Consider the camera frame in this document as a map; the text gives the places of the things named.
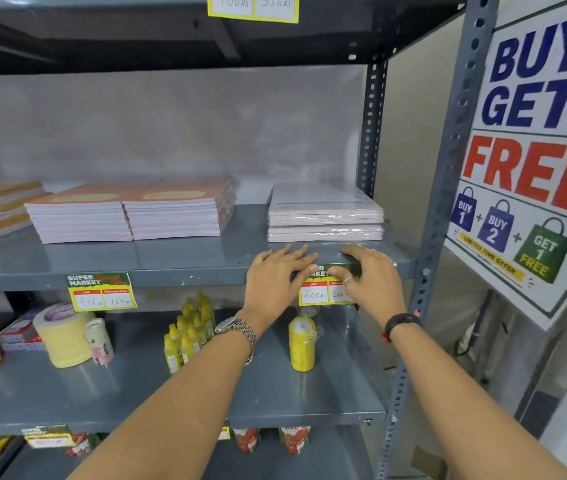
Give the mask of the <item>person's left hand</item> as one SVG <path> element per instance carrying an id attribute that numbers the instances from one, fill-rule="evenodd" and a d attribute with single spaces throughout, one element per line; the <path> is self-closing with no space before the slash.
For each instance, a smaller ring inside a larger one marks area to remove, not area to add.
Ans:
<path id="1" fill-rule="evenodd" d="M 269 275 L 257 275 L 257 256 L 247 272 L 245 299 L 238 317 L 257 335 L 267 330 L 298 295 L 301 286 L 296 284 L 296 273 L 303 268 L 290 267 L 289 254 L 293 251 L 290 245 L 273 251 Z M 307 251 L 305 257 L 309 265 L 316 265 L 317 253 Z"/>

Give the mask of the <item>green yellow price label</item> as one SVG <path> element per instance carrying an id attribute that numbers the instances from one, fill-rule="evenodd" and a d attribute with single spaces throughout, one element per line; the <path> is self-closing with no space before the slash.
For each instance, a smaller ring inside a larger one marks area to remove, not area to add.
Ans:
<path id="1" fill-rule="evenodd" d="M 130 310 L 138 307 L 128 273 L 69 274 L 65 279 L 76 312 Z"/>
<path id="2" fill-rule="evenodd" d="M 33 449 L 70 449 L 76 444 L 67 425 L 22 428 L 21 435 Z"/>
<path id="3" fill-rule="evenodd" d="M 361 266 L 359 264 L 319 264 L 328 266 L 341 266 L 349 269 L 352 274 L 359 277 Z M 329 305 L 354 305 L 355 300 L 351 298 L 343 283 L 334 280 L 329 282 L 304 283 L 301 286 L 297 304 L 304 306 L 329 306 Z"/>

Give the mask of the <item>person's left forearm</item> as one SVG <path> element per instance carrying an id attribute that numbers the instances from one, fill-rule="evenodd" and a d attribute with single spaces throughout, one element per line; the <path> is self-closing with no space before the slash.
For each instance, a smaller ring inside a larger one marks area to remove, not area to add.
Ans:
<path id="1" fill-rule="evenodd" d="M 200 480 L 252 351 L 239 330 L 215 336 L 67 480 Z"/>

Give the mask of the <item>person's right forearm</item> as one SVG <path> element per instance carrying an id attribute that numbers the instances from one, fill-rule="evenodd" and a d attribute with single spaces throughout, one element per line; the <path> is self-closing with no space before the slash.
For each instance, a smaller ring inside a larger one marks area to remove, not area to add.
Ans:
<path id="1" fill-rule="evenodd" d="M 567 480 L 565 467 L 415 322 L 390 340 L 456 480 Z"/>

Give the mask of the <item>silver metal wristwatch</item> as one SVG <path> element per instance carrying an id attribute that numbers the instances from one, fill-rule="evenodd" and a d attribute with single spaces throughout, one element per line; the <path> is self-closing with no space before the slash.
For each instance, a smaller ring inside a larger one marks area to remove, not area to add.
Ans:
<path id="1" fill-rule="evenodd" d="M 216 325 L 216 327 L 214 328 L 215 336 L 223 335 L 231 331 L 240 332 L 248 340 L 250 344 L 250 354 L 245 362 L 245 366 L 247 366 L 254 359 L 255 348 L 257 345 L 256 334 L 254 333 L 254 330 L 246 322 L 244 322 L 241 318 L 239 318 L 236 315 L 231 316 L 228 319 L 225 319 L 224 321 Z"/>

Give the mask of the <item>black wristband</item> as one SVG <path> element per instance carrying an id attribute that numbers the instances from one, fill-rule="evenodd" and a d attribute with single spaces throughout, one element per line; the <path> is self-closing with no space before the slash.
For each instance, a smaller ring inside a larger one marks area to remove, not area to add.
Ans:
<path id="1" fill-rule="evenodd" d="M 384 339 L 386 343 L 390 344 L 391 332 L 401 324 L 416 324 L 419 327 L 422 327 L 419 311 L 417 310 L 414 313 L 405 312 L 391 317 L 383 327 L 383 331 L 381 332 L 382 339 Z"/>

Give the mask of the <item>stack of orange notebooks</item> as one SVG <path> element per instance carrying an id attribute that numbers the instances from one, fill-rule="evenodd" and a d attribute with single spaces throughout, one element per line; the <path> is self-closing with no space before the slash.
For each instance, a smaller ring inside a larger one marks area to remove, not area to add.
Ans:
<path id="1" fill-rule="evenodd" d="M 122 205 L 136 241 L 218 237 L 231 220 L 237 188 L 232 177 L 160 180 Z"/>
<path id="2" fill-rule="evenodd" d="M 132 182 L 85 184 L 24 204 L 43 244 L 130 242 L 123 201 L 139 190 Z"/>

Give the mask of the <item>group of yellow glue bottles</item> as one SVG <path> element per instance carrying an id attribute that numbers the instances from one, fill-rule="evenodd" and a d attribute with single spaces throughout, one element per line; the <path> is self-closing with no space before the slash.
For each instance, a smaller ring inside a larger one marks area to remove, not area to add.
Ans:
<path id="1" fill-rule="evenodd" d="M 205 292 L 199 290 L 194 298 L 186 299 L 163 337 L 163 354 L 170 374 L 181 370 L 211 341 L 215 326 L 215 309 Z"/>

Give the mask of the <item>clear plastic back sheet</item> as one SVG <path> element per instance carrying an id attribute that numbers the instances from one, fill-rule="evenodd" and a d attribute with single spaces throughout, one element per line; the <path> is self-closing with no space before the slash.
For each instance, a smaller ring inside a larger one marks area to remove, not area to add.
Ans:
<path id="1" fill-rule="evenodd" d="M 365 66 L 0 77 L 0 181 L 353 182 Z"/>

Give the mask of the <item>small white wrapped roll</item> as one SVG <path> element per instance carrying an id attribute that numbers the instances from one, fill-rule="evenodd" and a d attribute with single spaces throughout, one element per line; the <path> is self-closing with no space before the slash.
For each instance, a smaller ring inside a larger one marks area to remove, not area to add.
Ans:
<path id="1" fill-rule="evenodd" d="M 106 322 L 99 317 L 87 322 L 84 337 L 89 345 L 93 362 L 100 366 L 108 365 L 115 353 L 106 329 Z"/>

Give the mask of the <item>brown cardboard piece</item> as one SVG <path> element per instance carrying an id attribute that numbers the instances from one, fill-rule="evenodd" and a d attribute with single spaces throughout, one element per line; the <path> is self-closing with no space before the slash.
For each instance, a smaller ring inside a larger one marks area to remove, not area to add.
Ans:
<path id="1" fill-rule="evenodd" d="M 416 445 L 410 465 L 432 480 L 448 480 L 448 465 L 443 457 L 437 456 Z"/>

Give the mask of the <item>wide yellow tape roll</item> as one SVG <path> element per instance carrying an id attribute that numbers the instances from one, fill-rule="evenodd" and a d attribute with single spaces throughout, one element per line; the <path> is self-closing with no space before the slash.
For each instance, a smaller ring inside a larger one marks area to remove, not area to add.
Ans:
<path id="1" fill-rule="evenodd" d="M 95 318 L 93 312 L 76 312 L 66 304 L 48 306 L 34 316 L 33 326 L 55 368 L 70 368 L 92 358 L 85 327 Z"/>

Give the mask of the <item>white promotion sign board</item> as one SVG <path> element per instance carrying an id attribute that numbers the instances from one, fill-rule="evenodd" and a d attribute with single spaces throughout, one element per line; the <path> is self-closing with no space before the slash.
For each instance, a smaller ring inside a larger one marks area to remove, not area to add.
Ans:
<path id="1" fill-rule="evenodd" d="M 486 56 L 445 246 L 544 331 L 567 307 L 567 0 L 513 0 Z"/>

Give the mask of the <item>yellow-edged white price label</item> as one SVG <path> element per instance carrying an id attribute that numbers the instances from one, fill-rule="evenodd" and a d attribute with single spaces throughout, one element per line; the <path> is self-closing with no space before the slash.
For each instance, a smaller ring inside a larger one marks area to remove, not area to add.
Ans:
<path id="1" fill-rule="evenodd" d="M 254 22 L 299 23 L 299 0 L 207 0 L 208 16 Z"/>

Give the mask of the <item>red and white box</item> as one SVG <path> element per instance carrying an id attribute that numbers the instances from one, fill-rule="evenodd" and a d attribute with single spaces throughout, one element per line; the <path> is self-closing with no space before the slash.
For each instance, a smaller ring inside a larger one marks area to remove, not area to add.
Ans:
<path id="1" fill-rule="evenodd" d="M 0 349 L 2 352 L 46 350 L 42 339 L 33 325 L 34 318 L 44 309 L 44 306 L 33 308 L 20 315 L 0 331 Z"/>

